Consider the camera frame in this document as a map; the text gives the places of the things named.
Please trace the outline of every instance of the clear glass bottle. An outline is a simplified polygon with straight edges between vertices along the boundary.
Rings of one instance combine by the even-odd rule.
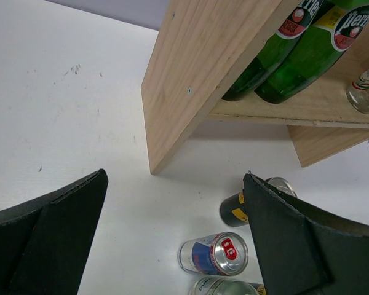
[[[263,285],[244,281],[205,277],[190,290],[190,295],[266,295]]]
[[[369,114],[369,70],[348,88],[347,98],[357,111]]]

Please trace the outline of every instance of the perrier bottle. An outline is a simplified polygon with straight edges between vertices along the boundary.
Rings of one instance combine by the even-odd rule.
[[[283,62],[317,14],[323,0],[302,0],[283,25],[268,39],[257,57],[249,64],[224,95],[236,101],[241,94],[254,90]]]
[[[350,47],[369,22],[369,0],[330,0],[332,8],[303,34],[281,66],[255,92],[281,103],[312,84]]]

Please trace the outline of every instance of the red bull can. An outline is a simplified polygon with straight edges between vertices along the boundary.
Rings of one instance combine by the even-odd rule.
[[[248,264],[248,248],[234,232],[222,232],[187,241],[180,247],[178,262],[189,273],[238,275]]]

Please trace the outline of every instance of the yellow label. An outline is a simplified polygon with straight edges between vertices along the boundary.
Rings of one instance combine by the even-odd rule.
[[[232,210],[231,212],[237,219],[248,223],[247,215],[241,209],[237,208],[237,209]]]
[[[240,204],[244,204],[245,203],[245,197],[243,195],[243,193],[239,193],[239,203]]]
[[[316,26],[323,26],[324,28],[328,28],[333,30],[340,20],[340,18],[345,15],[347,10],[342,9],[338,6],[332,7],[326,14],[324,14],[317,22]]]
[[[266,295],[266,291],[265,291],[265,287],[264,287],[264,285],[261,285],[261,286],[259,286],[259,287],[257,288],[257,293],[258,293],[259,295]]]

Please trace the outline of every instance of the plywood shelf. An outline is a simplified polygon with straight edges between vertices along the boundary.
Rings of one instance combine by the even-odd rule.
[[[369,115],[345,96],[369,68],[369,25],[332,69],[290,100],[273,105],[253,93],[221,101],[299,1],[170,0],[141,86],[152,174],[206,118],[288,125],[302,166],[369,138]]]
[[[346,98],[346,89],[362,72],[358,59],[349,50],[327,73],[282,104],[267,103],[253,92],[241,101],[219,101],[209,118],[369,129],[369,115],[356,111]]]

